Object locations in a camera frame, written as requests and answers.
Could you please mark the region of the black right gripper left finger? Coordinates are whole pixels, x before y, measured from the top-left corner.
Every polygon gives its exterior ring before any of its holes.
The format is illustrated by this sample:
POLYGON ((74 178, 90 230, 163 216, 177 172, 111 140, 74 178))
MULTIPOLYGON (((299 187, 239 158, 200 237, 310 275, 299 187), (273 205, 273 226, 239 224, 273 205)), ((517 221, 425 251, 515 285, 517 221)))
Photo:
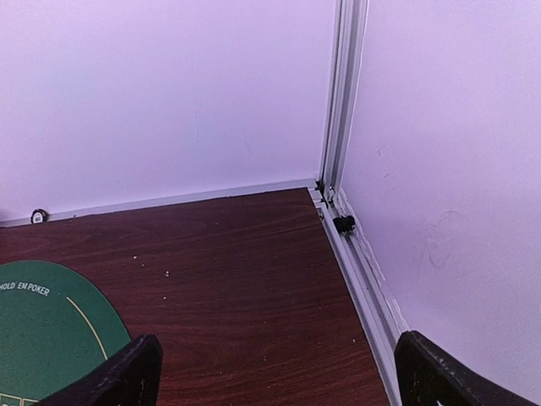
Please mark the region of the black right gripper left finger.
POLYGON ((156 405, 163 352, 143 334, 91 373, 38 402, 40 405, 156 405))

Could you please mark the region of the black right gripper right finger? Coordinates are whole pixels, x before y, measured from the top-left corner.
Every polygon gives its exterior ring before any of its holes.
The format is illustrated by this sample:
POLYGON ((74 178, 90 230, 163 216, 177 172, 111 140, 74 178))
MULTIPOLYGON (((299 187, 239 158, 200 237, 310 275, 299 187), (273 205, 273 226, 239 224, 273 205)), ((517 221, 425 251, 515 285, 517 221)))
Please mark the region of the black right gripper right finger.
POLYGON ((404 332, 394 356, 403 405, 532 404, 467 368, 420 332, 404 332))

